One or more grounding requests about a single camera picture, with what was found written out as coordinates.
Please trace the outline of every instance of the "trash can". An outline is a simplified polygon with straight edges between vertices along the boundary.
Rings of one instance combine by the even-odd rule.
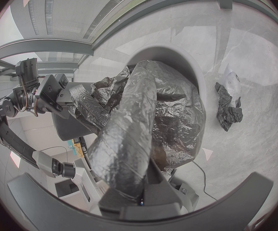
[[[203,105],[206,106],[206,85],[203,73],[196,60],[184,49],[167,43],[148,44],[135,51],[126,65],[137,64],[143,60],[160,61],[179,71],[198,88]]]

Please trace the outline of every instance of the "tile floor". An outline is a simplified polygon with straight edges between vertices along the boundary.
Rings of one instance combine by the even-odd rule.
[[[207,87],[206,126],[202,147],[212,150],[207,161],[195,159],[206,172],[206,192],[219,199],[257,171],[274,187],[257,214],[278,201],[278,24],[250,7],[233,3],[221,10],[215,0],[173,5],[138,19],[105,41],[75,72],[77,82],[115,76],[129,56],[150,43],[175,44],[194,57]],[[230,67],[241,81],[244,118],[225,132],[216,119],[214,85]],[[203,173],[193,163],[177,169],[176,177],[200,196],[196,209],[214,200],[203,193]]]

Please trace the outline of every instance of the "black cable on floor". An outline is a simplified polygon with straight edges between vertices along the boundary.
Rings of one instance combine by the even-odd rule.
[[[68,158],[68,156],[67,156],[67,149],[64,146],[53,146],[53,147],[49,147],[49,148],[43,149],[41,151],[44,151],[44,150],[47,150],[47,149],[51,149],[51,148],[58,148],[58,147],[63,147],[65,149],[65,151],[66,151],[66,161],[68,162],[68,160],[67,160],[67,158]]]
[[[215,199],[213,196],[209,195],[209,194],[205,191],[205,187],[206,187],[206,175],[205,175],[204,170],[203,170],[195,161],[193,161],[193,163],[194,163],[195,165],[197,165],[197,166],[199,167],[199,169],[201,169],[202,172],[203,172],[203,174],[204,174],[204,189],[203,189],[204,193],[205,193],[206,195],[210,196],[211,198],[213,198],[214,200],[217,201],[217,199]]]

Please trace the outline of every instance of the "white plastic bag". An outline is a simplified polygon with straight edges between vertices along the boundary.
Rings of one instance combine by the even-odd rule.
[[[222,85],[232,97],[232,101],[229,106],[236,107],[238,99],[241,96],[241,82],[239,81],[237,74],[230,69],[229,64],[227,65],[225,73],[223,74]]]

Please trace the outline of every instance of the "floor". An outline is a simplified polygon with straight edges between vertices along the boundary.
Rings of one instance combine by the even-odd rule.
[[[131,23],[109,38],[75,72],[76,82],[96,82],[115,76],[140,47],[175,44],[194,57],[207,87],[206,126],[195,162],[206,173],[206,192],[219,199],[251,172],[272,179],[274,187],[258,219],[278,201],[278,25],[260,12],[233,3],[221,10],[215,0],[173,5]],[[218,95],[214,85],[227,66],[241,81],[244,118],[225,132],[216,119]],[[200,196],[196,209],[214,200],[203,193],[204,177],[194,164],[177,169],[179,177]]]

